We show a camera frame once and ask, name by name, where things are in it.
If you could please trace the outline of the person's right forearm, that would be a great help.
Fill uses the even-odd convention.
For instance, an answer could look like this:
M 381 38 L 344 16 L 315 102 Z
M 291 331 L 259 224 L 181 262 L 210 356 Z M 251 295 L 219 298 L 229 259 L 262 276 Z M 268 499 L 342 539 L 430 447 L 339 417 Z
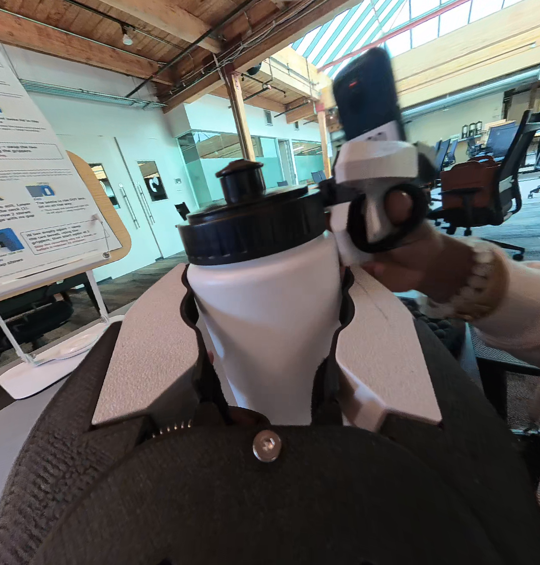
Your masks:
M 540 368 L 540 261 L 515 262 L 498 255 L 502 285 L 495 307 L 473 325 L 485 343 Z

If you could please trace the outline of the printed instruction sheet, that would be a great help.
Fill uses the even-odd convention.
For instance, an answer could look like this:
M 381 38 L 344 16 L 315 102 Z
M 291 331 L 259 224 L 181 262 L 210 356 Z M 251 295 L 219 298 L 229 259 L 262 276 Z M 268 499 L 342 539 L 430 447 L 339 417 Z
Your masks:
M 121 247 L 0 52 L 0 286 Z

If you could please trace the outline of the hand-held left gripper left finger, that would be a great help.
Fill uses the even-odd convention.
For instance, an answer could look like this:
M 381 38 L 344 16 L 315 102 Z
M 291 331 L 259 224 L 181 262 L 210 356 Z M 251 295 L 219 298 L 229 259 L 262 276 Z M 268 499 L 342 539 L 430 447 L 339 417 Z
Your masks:
M 192 420 L 204 402 L 229 419 L 229 405 L 196 326 L 199 315 L 187 268 L 174 267 L 125 315 L 93 426 L 146 416 L 158 428 L 174 428 Z

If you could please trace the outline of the wooden sign board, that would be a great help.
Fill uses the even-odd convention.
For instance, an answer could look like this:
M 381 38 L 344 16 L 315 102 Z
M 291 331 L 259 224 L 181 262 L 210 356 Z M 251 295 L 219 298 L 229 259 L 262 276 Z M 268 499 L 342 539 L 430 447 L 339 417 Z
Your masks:
M 113 207 L 102 188 L 99 187 L 97 177 L 89 164 L 70 151 L 66 151 L 66 153 L 90 192 L 91 197 L 94 199 L 104 223 L 109 226 L 121 246 L 117 249 L 111 249 L 108 258 L 97 255 L 85 255 L 75 258 L 71 263 L 4 282 L 0 285 L 0 301 L 117 262 L 125 258 L 131 250 L 131 236 L 119 217 L 117 210 Z

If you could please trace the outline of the black dimpled cushion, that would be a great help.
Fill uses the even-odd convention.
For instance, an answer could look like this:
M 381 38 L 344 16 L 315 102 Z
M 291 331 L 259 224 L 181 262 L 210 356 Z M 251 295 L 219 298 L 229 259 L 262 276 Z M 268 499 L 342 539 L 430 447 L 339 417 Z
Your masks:
M 421 321 L 429 327 L 454 358 L 457 359 L 461 355 L 465 341 L 464 324 L 449 319 L 429 317 L 420 310 L 420 305 L 415 299 L 401 296 L 399 299 L 415 320 Z

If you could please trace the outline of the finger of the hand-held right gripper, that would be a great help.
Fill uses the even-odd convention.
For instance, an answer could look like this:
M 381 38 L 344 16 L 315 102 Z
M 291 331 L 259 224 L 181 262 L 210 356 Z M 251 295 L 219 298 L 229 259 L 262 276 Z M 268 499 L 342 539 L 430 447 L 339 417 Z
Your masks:
M 415 145 L 405 141 L 348 141 L 335 165 L 335 179 L 346 183 L 373 179 L 414 179 L 419 172 Z

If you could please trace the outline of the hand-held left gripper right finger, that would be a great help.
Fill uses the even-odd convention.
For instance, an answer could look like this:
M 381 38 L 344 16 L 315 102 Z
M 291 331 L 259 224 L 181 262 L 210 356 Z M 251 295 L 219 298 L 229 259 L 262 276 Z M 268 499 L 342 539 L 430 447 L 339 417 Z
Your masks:
M 316 372 L 311 424 L 379 432 L 389 416 L 437 426 L 441 409 L 411 313 L 359 267 L 345 267 L 339 327 Z

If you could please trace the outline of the brown office chair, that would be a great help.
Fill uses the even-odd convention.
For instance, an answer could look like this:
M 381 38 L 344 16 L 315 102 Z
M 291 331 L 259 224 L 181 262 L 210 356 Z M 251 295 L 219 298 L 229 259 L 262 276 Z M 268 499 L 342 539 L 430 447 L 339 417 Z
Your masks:
M 491 156 L 475 157 L 441 173 L 441 206 L 428 218 L 449 235 L 458 229 L 464 236 L 473 228 L 499 226 L 522 207 L 519 159 L 497 163 Z

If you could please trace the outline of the black bottle lid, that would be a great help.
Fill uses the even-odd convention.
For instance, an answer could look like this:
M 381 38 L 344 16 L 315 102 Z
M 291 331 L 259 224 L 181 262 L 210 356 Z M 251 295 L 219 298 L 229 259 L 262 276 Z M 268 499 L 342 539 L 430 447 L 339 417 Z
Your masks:
M 188 213 L 177 228 L 193 265 L 230 265 L 308 243 L 325 231 L 325 207 L 306 185 L 267 192 L 260 162 L 231 161 L 216 173 L 224 197 Z

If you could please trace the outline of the person's right hand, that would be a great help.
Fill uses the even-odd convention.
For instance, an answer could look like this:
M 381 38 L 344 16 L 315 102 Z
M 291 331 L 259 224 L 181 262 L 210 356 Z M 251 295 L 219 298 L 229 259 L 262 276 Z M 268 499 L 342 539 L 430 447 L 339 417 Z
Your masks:
M 414 290 L 445 303 L 465 285 L 472 266 L 468 245 L 423 221 L 399 247 L 372 255 L 361 268 L 392 292 Z

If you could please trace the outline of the white plastic bottle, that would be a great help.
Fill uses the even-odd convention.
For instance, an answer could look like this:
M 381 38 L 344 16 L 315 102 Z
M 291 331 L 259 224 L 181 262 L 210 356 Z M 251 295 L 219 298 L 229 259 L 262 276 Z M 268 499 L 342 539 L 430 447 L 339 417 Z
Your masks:
M 279 426 L 311 421 L 315 373 L 329 355 L 342 299 L 334 236 L 187 279 L 234 403 Z

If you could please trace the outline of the wooden pillar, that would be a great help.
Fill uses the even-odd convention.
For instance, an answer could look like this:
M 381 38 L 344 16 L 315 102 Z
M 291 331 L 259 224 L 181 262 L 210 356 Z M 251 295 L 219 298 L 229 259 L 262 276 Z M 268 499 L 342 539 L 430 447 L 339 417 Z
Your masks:
M 228 64 L 223 68 L 223 77 L 243 158 L 255 161 L 256 155 L 245 114 L 245 103 L 240 83 L 241 76 L 231 64 Z
M 331 163 L 329 157 L 329 133 L 327 127 L 327 113 L 325 110 L 317 112 L 317 120 L 320 132 L 321 150 L 323 155 L 323 173 L 326 179 L 331 177 Z

